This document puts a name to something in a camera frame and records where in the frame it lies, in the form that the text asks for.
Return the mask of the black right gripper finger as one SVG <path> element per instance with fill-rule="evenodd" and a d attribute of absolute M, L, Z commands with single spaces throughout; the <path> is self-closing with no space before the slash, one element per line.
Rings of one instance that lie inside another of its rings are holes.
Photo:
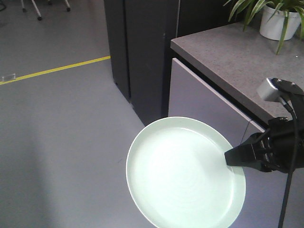
<path fill-rule="evenodd" d="M 262 168 L 265 149 L 260 145 L 262 133 L 254 133 L 239 146 L 224 153 L 226 164 L 235 167 Z"/>

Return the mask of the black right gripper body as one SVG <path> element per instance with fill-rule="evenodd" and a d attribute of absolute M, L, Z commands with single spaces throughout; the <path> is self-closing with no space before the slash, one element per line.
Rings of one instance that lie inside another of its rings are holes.
<path fill-rule="evenodd" d="M 304 120 L 287 120 L 286 117 L 277 117 L 268 121 L 269 133 L 267 149 L 268 161 L 266 167 L 272 171 L 288 173 L 297 146 L 295 169 L 304 167 Z"/>

